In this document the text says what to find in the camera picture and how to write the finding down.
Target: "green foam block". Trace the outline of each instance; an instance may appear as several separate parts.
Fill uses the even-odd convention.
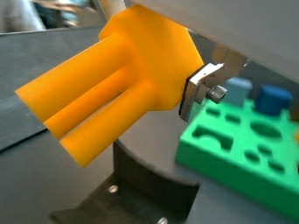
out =
[[[207,102],[183,132],[177,161],[299,221],[298,124],[285,110],[259,114]]]

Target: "metal screw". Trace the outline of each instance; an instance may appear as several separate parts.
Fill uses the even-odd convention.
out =
[[[217,87],[213,87],[210,89],[206,97],[209,99],[211,99],[215,103],[221,103],[221,101],[225,98],[227,92],[229,92],[229,90],[225,87],[217,86]]]
[[[169,220],[165,217],[157,222],[157,224],[167,224],[167,223]]]
[[[117,185],[113,185],[110,188],[109,188],[109,191],[111,193],[115,193],[118,191],[118,186]]]

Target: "white panel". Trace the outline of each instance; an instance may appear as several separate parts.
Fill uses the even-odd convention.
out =
[[[299,82],[298,0],[134,0]]]

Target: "dark gray table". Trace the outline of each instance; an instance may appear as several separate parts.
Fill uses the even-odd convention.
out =
[[[71,55],[98,41],[99,28],[0,36],[0,94],[4,95],[0,116],[10,117],[7,101],[14,90],[28,80],[58,65]],[[28,137],[43,130],[26,108],[19,118],[2,120],[2,141]],[[178,108],[149,113],[131,127],[121,140],[127,148],[162,171],[185,179],[199,179],[202,188],[197,197],[189,224],[286,224],[287,218],[273,213],[250,199],[174,162],[179,136],[186,123]],[[94,163],[82,169],[46,131],[15,144],[0,154],[0,223],[52,223],[48,214],[76,207],[113,173],[111,147]]]

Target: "metal bracket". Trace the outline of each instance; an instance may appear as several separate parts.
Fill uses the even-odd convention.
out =
[[[179,115],[186,122],[190,121],[194,102],[202,104],[203,99],[207,98],[215,103],[221,103],[227,89],[221,87],[219,84],[238,76],[241,70],[249,64],[249,59],[223,45],[217,45],[213,58],[219,64],[210,63],[203,66],[185,84]]]
[[[78,208],[55,212],[60,224],[183,224],[201,183],[169,177],[117,141],[115,171]]]

